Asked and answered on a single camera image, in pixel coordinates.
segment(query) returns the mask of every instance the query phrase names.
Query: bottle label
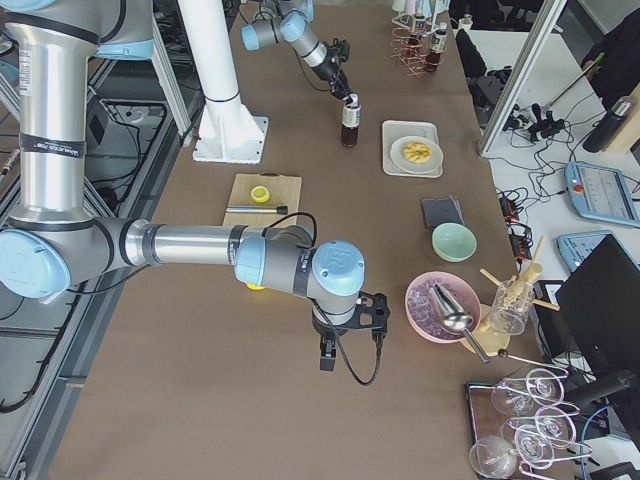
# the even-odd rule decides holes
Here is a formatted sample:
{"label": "bottle label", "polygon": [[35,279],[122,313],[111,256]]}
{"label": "bottle label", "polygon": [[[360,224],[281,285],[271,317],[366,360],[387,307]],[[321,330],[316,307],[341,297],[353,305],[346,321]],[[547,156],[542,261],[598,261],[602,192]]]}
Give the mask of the bottle label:
{"label": "bottle label", "polygon": [[431,37],[431,51],[433,53],[442,53],[444,52],[444,45],[447,42],[447,33],[438,33],[439,30],[436,30]]}
{"label": "bottle label", "polygon": [[342,124],[347,128],[357,128],[360,126],[360,110],[362,105],[357,107],[345,106],[342,109]]}

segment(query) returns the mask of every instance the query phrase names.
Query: white plate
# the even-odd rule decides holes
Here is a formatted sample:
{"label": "white plate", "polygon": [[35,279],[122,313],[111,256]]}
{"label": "white plate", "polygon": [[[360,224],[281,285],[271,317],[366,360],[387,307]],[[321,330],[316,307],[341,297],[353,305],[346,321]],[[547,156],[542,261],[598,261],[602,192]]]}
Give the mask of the white plate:
{"label": "white plate", "polygon": [[[431,158],[429,159],[429,161],[424,163],[411,163],[409,160],[404,158],[404,154],[402,153],[402,151],[404,150],[405,145],[413,142],[424,143],[431,149]],[[389,156],[391,157],[391,161],[393,162],[393,164],[400,170],[415,175],[424,175],[437,170],[438,168],[440,168],[440,165],[442,165],[442,159],[444,157],[442,150],[433,140],[413,135],[399,138],[398,140],[393,142],[391,144]]]}

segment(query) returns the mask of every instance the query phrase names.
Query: black clothing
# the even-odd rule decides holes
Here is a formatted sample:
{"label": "black clothing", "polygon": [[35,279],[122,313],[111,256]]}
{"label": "black clothing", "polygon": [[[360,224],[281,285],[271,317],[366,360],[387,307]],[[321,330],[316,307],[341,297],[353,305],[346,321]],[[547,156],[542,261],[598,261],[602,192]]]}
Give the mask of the black clothing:
{"label": "black clothing", "polygon": [[640,8],[594,45],[582,64],[594,60],[601,52],[605,53],[604,63],[591,85],[608,110],[640,82]]}

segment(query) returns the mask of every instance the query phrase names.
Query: metal spoon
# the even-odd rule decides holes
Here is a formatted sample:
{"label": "metal spoon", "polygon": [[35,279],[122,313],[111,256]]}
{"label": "metal spoon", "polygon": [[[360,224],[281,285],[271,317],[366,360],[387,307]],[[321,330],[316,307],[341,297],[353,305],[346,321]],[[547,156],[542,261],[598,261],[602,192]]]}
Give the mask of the metal spoon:
{"label": "metal spoon", "polygon": [[435,284],[433,292],[435,303],[438,307],[436,314],[438,323],[449,333],[462,333],[471,348],[478,354],[482,363],[489,363],[491,361],[489,355],[469,331],[469,327],[473,324],[473,316],[453,298],[453,295],[446,288]]}

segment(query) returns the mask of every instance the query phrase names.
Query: yellow food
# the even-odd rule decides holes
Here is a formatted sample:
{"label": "yellow food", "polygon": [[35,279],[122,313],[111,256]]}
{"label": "yellow food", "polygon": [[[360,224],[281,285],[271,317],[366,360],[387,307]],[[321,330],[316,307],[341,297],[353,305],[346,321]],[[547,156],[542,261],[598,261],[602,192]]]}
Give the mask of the yellow food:
{"label": "yellow food", "polygon": [[425,163],[431,158],[431,149],[424,143],[412,142],[404,146],[402,154],[411,163]]}

